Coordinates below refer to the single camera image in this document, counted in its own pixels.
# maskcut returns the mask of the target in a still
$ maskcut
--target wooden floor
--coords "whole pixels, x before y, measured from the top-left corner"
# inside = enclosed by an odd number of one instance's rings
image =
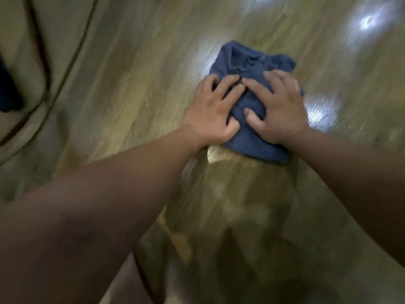
[[[229,40],[297,61],[313,127],[405,154],[403,2],[99,0],[41,131],[1,167],[1,196],[178,127]],[[298,159],[201,151],[136,252],[167,302],[405,299],[405,270]]]

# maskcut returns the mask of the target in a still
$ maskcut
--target dark blue object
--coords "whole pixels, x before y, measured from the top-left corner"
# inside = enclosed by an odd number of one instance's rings
[[[6,113],[22,107],[23,99],[0,56],[0,111]]]
[[[268,56],[231,41],[222,46],[209,72],[210,74],[217,74],[220,80],[227,75],[240,75],[241,79],[252,78],[271,90],[270,84],[263,76],[263,71],[280,69],[292,72],[295,66],[295,61],[288,56],[282,54]],[[267,143],[258,136],[246,123],[243,116],[244,108],[253,110],[261,120],[266,116],[266,108],[260,100],[252,91],[246,90],[230,110],[230,116],[239,121],[240,129],[224,146],[253,158],[287,163],[288,150],[281,145]]]

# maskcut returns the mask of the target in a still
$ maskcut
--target person's right arm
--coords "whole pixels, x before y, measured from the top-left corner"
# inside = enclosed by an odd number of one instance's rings
[[[255,80],[243,81],[267,110],[261,121],[246,109],[248,124],[313,168],[362,228],[405,266],[405,158],[310,128],[298,82],[282,71],[264,75],[274,93]]]

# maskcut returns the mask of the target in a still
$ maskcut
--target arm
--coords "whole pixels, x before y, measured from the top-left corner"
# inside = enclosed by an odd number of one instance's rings
[[[405,266],[405,159],[309,128],[298,82],[280,71],[265,76],[274,94],[256,81],[244,81],[267,107],[264,121],[246,111],[250,126],[301,157],[362,228]]]
[[[245,87],[200,82],[182,126],[29,192],[0,214],[0,288],[6,303],[97,303],[165,205],[190,158],[233,137],[226,124]]]

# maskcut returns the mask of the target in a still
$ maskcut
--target forearm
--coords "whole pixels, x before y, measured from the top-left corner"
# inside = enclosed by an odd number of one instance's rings
[[[17,280],[29,279],[26,285],[31,287],[26,294],[46,291],[42,299],[52,300],[52,294],[63,297],[69,280],[75,281],[74,292],[66,291],[69,296],[78,296],[71,298],[75,303],[100,297],[102,293],[97,295],[97,291],[106,290],[164,207],[182,169],[202,146],[199,139],[197,133],[183,127],[84,166],[11,204],[0,222],[2,259],[7,263],[2,266],[2,277],[9,270]],[[25,275],[29,269],[19,267],[39,263],[40,268],[31,276]],[[61,267],[66,271],[53,278],[52,290],[36,286],[44,274]],[[101,270],[103,275],[95,279]]]
[[[319,174],[370,236],[405,264],[404,158],[310,128],[285,146]]]

